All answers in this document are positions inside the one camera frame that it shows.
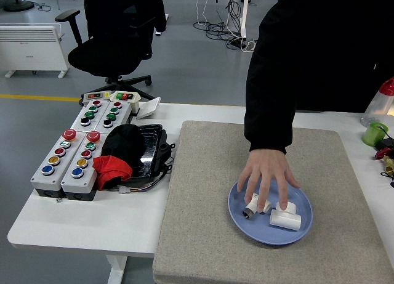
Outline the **person's right hand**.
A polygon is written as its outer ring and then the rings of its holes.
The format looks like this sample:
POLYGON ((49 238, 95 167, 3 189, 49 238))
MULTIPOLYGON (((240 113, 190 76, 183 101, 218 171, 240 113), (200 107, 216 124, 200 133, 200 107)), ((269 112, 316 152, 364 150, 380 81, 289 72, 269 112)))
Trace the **person's right hand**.
POLYGON ((265 208, 273 179, 276 181, 278 188, 280 208, 285 210, 288 203, 288 187, 300 188, 300 184, 296 181, 287 163, 285 154, 272 149, 252 150, 249 153, 245 168, 239 175, 237 191, 246 188, 244 200, 248 204, 258 187, 257 211, 261 213, 265 208))

